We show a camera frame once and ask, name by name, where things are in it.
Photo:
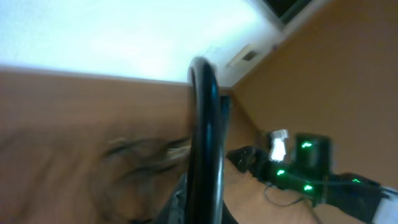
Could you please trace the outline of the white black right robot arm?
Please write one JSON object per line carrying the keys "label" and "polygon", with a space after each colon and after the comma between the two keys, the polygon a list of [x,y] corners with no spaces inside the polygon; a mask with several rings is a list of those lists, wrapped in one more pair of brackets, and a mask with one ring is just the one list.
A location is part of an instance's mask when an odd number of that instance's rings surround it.
{"label": "white black right robot arm", "polygon": [[331,205],[364,223],[397,223],[397,191],[358,174],[333,173],[329,137],[296,134],[287,161],[288,138],[285,129],[273,131],[265,136],[265,149],[245,146],[226,157],[239,172],[249,172],[267,189],[299,193],[297,203],[309,200],[313,207]]}

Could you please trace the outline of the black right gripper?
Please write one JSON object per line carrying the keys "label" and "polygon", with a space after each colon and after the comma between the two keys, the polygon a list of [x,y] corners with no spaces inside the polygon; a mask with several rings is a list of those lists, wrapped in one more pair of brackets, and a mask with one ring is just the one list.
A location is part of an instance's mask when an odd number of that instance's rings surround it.
{"label": "black right gripper", "polygon": [[253,146],[244,146],[229,151],[226,158],[240,173],[249,171],[258,182],[272,184],[273,168],[268,152]]}

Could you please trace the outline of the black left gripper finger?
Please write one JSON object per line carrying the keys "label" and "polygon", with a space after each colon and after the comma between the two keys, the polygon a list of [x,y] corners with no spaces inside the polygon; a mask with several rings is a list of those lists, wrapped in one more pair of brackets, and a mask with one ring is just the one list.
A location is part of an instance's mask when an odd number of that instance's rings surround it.
{"label": "black left gripper finger", "polygon": [[187,174],[182,174],[167,203],[155,219],[155,224],[186,224]]}

